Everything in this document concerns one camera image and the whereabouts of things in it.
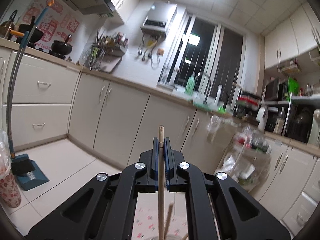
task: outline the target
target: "floor tile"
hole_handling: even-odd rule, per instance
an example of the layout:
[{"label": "floor tile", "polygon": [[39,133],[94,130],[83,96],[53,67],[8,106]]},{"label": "floor tile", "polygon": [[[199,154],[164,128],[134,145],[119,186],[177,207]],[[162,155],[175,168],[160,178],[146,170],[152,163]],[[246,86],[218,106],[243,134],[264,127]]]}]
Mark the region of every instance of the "floor tile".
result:
[{"label": "floor tile", "polygon": [[97,159],[53,189],[41,195],[36,200],[32,201],[31,204],[41,216],[45,217],[100,172],[113,175],[121,171]]},{"label": "floor tile", "polygon": [[95,157],[68,139],[31,148],[21,153],[27,153],[50,180],[39,187],[23,192],[30,202],[95,160]]},{"label": "floor tile", "polygon": [[10,220],[23,236],[26,236],[30,229],[41,219],[42,217],[31,204],[25,205],[10,215]]},{"label": "floor tile", "polygon": [[19,188],[20,194],[21,194],[21,204],[17,208],[11,208],[5,204],[5,202],[0,198],[0,204],[2,205],[4,211],[6,212],[7,215],[12,214],[13,212],[16,212],[20,208],[24,207],[29,203],[25,195],[23,194],[23,190]]}]

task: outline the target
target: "drawer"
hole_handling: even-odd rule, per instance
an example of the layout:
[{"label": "drawer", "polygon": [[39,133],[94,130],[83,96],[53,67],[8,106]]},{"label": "drawer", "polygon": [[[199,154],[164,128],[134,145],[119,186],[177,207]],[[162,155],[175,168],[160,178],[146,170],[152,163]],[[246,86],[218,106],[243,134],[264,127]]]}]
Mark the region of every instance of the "drawer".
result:
[{"label": "drawer", "polygon": [[303,192],[284,216],[283,222],[296,235],[307,223],[316,207],[316,202]]},{"label": "drawer", "polygon": [[[13,146],[17,147],[66,134],[70,106],[71,104],[13,105]],[[3,119],[5,116],[6,105],[2,105]]]},{"label": "drawer", "polygon": [[316,166],[308,180],[304,190],[317,203],[320,202],[320,159],[316,162]]},{"label": "drawer", "polygon": [[[8,85],[16,52],[12,52],[4,80],[2,103],[7,102]],[[24,55],[14,86],[13,103],[71,103],[79,73],[63,66]]]}]

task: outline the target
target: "cabinet door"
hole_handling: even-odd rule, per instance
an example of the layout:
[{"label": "cabinet door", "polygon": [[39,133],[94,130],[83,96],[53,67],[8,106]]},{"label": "cabinet door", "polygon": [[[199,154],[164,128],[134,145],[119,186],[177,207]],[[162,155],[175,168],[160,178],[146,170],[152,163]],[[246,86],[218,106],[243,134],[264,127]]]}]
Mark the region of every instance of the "cabinet door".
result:
[{"label": "cabinet door", "polygon": [[273,140],[267,141],[269,143],[271,156],[269,175],[265,179],[260,180],[260,183],[254,187],[252,191],[250,191],[250,195],[253,196],[257,201],[260,201],[262,196],[271,185],[288,150],[288,146],[283,143],[278,143]]},{"label": "cabinet door", "polygon": [[93,149],[126,166],[149,94],[110,83]]},{"label": "cabinet door", "polygon": [[316,40],[313,37],[312,25],[302,6],[290,16],[290,20],[296,35],[299,54],[317,47]]},{"label": "cabinet door", "polygon": [[82,74],[72,107],[69,134],[84,146],[93,149],[103,99],[109,81]]},{"label": "cabinet door", "polygon": [[296,37],[290,19],[276,27],[279,41],[280,61],[285,61],[299,55]]},{"label": "cabinet door", "polygon": [[195,112],[195,109],[151,95],[128,164],[137,162],[142,152],[152,149],[160,125],[164,127],[164,137],[170,138],[171,148],[181,151]]},{"label": "cabinet door", "polygon": [[282,219],[301,194],[316,158],[295,148],[287,150],[280,169],[260,200],[275,218]]},{"label": "cabinet door", "polygon": [[313,9],[311,8],[311,6],[306,2],[302,5],[302,7],[304,8],[304,10],[306,11],[308,18],[314,28],[314,30],[316,31],[316,35],[318,36],[318,39],[320,41],[320,22],[315,14],[315,12],[313,11]]},{"label": "cabinet door", "polygon": [[279,43],[277,31],[270,32],[265,37],[266,57],[265,69],[270,68],[279,63]]},{"label": "cabinet door", "polygon": [[232,135],[230,138],[225,138],[225,143],[215,139],[211,142],[211,138],[208,140],[207,126],[210,117],[201,111],[196,112],[181,152],[186,162],[197,166],[202,172],[213,174]]}]

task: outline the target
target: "kitchen utensil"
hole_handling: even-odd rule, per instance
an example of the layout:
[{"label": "kitchen utensil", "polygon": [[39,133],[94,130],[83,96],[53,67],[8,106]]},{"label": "kitchen utensil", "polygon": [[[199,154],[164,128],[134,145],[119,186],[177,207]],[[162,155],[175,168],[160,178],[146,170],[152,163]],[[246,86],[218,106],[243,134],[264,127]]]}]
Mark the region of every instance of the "kitchen utensil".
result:
[{"label": "kitchen utensil", "polygon": [[72,51],[72,45],[68,43],[68,41],[71,38],[71,34],[68,35],[65,41],[53,41],[51,45],[51,50],[55,53],[61,54],[61,55],[68,55]]},{"label": "kitchen utensil", "polygon": [[[20,24],[19,32],[21,32],[21,33],[25,33],[26,31],[30,32],[32,29],[32,26],[35,24],[35,20],[36,20],[36,17],[32,16],[30,25]],[[32,36],[30,38],[30,42],[35,43],[35,42],[39,41],[42,38],[42,36],[43,36],[43,32],[38,27],[36,27],[34,33],[32,34]]]},{"label": "kitchen utensil", "polygon": [[13,13],[10,15],[9,17],[9,20],[8,21],[5,21],[3,22],[1,25],[0,25],[0,37],[1,38],[6,38],[8,40],[10,40],[12,38],[12,35],[9,34],[7,37],[6,37],[6,34],[8,32],[9,29],[13,30],[14,31],[14,18],[16,17],[17,15],[17,12],[18,10],[15,10],[13,11]]}]

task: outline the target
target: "water heater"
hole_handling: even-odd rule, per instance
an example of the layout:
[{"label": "water heater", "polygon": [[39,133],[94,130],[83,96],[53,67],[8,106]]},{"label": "water heater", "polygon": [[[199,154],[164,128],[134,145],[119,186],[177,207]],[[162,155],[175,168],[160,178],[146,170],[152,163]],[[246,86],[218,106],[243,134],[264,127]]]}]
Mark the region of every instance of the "water heater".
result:
[{"label": "water heater", "polygon": [[165,2],[155,2],[141,26],[145,34],[166,37],[177,13],[177,5]]}]

